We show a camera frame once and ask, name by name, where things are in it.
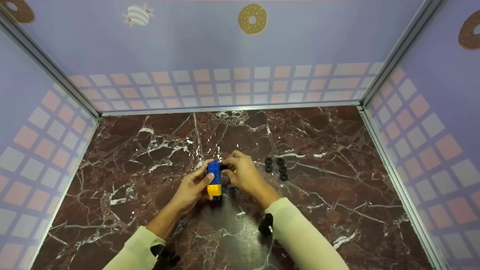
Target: brown marble table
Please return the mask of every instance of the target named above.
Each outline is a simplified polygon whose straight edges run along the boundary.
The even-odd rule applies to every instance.
[[[105,117],[33,269],[102,269],[202,160],[235,149],[334,245],[351,270],[431,269],[355,107]],[[289,180],[263,170],[284,157]],[[198,206],[168,241],[177,269],[294,269],[240,191]]]

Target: white square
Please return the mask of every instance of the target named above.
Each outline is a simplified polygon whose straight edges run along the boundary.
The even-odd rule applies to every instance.
[[[130,109],[128,107],[127,103],[125,103],[125,101],[112,101],[111,103],[116,110],[129,110]]]
[[[113,88],[102,89],[102,93],[108,98],[121,98],[119,93]]]
[[[230,79],[230,69],[228,68],[214,69],[213,75],[216,81],[228,81]]]
[[[480,173],[470,160],[463,160],[453,165],[452,170],[463,186],[480,182]]]
[[[398,91],[400,92],[400,94],[402,94],[403,98],[407,100],[413,95],[413,93],[415,93],[415,91],[417,91],[417,88],[413,85],[410,79],[406,79],[403,84],[398,88]]]
[[[389,119],[390,119],[390,113],[388,112],[387,108],[383,106],[379,111],[378,111],[378,118],[380,118],[380,121],[382,121],[383,124],[385,124]]]
[[[427,141],[427,139],[418,127],[412,129],[412,131],[407,134],[407,138],[415,149],[417,149],[419,146],[421,146]]]
[[[401,138],[397,143],[395,143],[395,148],[398,154],[400,155],[400,158],[404,158],[406,155],[410,154],[411,152],[410,147],[405,141],[405,138]]]
[[[446,234],[444,235],[444,240],[450,248],[454,258],[467,259],[472,257],[472,254],[458,233]]]
[[[255,79],[268,79],[268,78],[270,78],[270,67],[255,68]]]
[[[288,97],[289,102],[302,102],[303,93],[291,93]]]
[[[417,183],[417,190],[419,191],[420,197],[422,198],[423,202],[428,202],[433,200],[437,197],[437,194],[432,188],[428,179],[422,180]]]
[[[432,175],[432,181],[443,195],[458,189],[447,171],[441,171]]]
[[[154,87],[140,87],[139,89],[140,89],[140,93],[142,93],[142,96],[144,96],[145,98],[158,97],[158,93]]]
[[[218,97],[219,105],[232,105],[232,97]]]
[[[12,236],[27,238],[38,221],[37,217],[22,215],[13,229]]]
[[[295,80],[292,82],[293,91],[301,91],[307,88],[307,80]]]
[[[47,130],[47,133],[57,140],[60,140],[64,132],[65,132],[65,127],[62,124],[60,124],[57,120],[54,120]]]
[[[48,229],[47,225],[48,225],[48,220],[42,220],[33,238],[36,240],[40,239],[40,237],[42,237],[43,234],[45,233],[45,230]]]
[[[177,83],[187,83],[190,81],[190,75],[188,74],[188,71],[182,70],[182,71],[173,71],[173,79]]]
[[[216,85],[216,92],[219,94],[231,94],[232,93],[232,85],[228,84],[217,84]]]
[[[425,118],[425,120],[423,120],[421,124],[423,125],[430,137],[439,134],[445,128],[444,124],[442,124],[442,121],[438,119],[435,113],[432,113],[427,118]]]
[[[43,163],[30,158],[20,173],[21,176],[36,181],[43,170]]]
[[[185,107],[198,107],[196,98],[183,98],[182,100]]]
[[[43,129],[50,119],[50,115],[40,108],[36,108],[28,120],[36,125],[37,127]]]
[[[254,104],[266,104],[267,103],[267,95],[255,95],[253,96],[253,103]]]
[[[112,83],[108,80],[107,76],[100,74],[100,75],[90,75],[93,82],[98,86],[110,86]]]
[[[151,109],[161,109],[163,108],[163,104],[159,99],[147,99],[148,106]]]
[[[393,96],[387,101],[387,103],[393,113],[395,113],[403,105],[397,94],[393,94]]]
[[[17,213],[13,211],[0,209],[0,234],[5,234],[8,231],[8,228],[10,228],[10,225],[16,215]]]
[[[268,82],[256,82],[253,84],[254,92],[268,92]]]
[[[138,85],[149,85],[152,83],[150,81],[150,78],[148,77],[148,74],[145,72],[132,73],[132,78],[134,79],[135,83]]]
[[[25,155],[19,151],[7,147],[3,154],[0,156],[0,167],[15,172],[20,165],[20,162],[24,160]]]
[[[310,76],[310,70],[312,70],[312,65],[301,65],[295,67],[295,77],[308,77]]]
[[[77,142],[78,142],[78,137],[75,134],[73,134],[71,131],[67,133],[67,135],[65,136],[65,139],[63,140],[63,144],[72,150],[75,148],[75,145],[77,144]]]
[[[195,95],[195,92],[193,91],[193,86],[178,86],[178,89],[181,96]]]

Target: metal frame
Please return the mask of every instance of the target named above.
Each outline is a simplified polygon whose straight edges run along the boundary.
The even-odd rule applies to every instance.
[[[0,28],[21,48],[56,84],[58,84],[73,100],[75,100],[95,120],[99,120],[101,112],[75,86],[63,71],[18,25],[15,19],[0,5]]]

